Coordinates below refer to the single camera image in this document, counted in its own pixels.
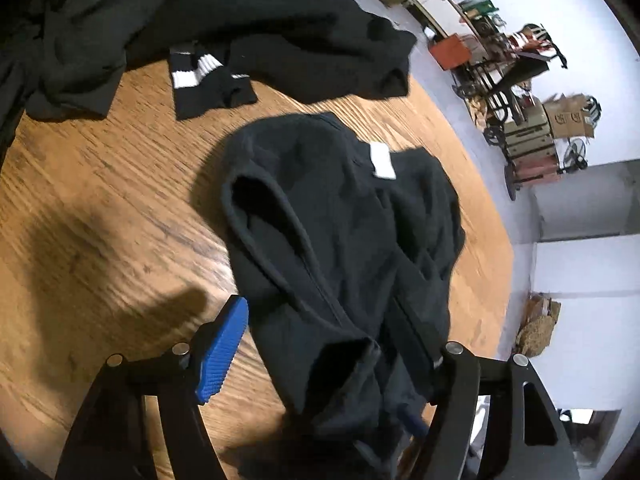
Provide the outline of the black clothes pile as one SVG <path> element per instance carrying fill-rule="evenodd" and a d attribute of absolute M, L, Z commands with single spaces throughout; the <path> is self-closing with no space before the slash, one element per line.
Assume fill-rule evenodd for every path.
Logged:
<path fill-rule="evenodd" d="M 1 0 L 1 131 L 104 118 L 127 70 L 180 44 L 309 104 L 405 96 L 414 38 L 355 0 Z"/>

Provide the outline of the black striped cuff garment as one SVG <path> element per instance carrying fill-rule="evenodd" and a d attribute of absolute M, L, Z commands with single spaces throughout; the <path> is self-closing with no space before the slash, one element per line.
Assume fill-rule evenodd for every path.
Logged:
<path fill-rule="evenodd" d="M 198 118 L 209 110 L 258 101 L 250 76 L 232 73 L 198 44 L 172 47 L 168 67 L 177 120 Z"/>

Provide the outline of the black garment with white tag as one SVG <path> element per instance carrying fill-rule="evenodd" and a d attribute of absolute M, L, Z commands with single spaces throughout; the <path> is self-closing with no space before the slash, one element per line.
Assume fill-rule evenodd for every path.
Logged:
<path fill-rule="evenodd" d="M 250 333 L 286 409 L 278 479 L 390 479 L 409 439 L 401 403 L 424 403 L 404 357 L 412 312 L 448 336 L 450 278 L 464 245 L 456 191 L 424 148 L 387 152 L 335 115 L 258 120 L 230 136 L 221 208 Z"/>

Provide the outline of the orange paper bag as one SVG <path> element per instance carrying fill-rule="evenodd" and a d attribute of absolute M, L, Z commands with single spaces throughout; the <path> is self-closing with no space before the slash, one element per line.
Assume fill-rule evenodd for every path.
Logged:
<path fill-rule="evenodd" d="M 458 35 L 448 36 L 428 48 L 442 70 L 453 70 L 469 63 L 472 53 Z"/>

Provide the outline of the white low cabinet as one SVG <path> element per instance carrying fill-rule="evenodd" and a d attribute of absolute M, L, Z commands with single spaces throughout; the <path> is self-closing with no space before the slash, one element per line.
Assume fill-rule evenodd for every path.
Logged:
<path fill-rule="evenodd" d="M 476 36 L 475 30 L 449 0 L 416 0 L 416 3 L 426 12 L 427 19 L 440 36 Z"/>

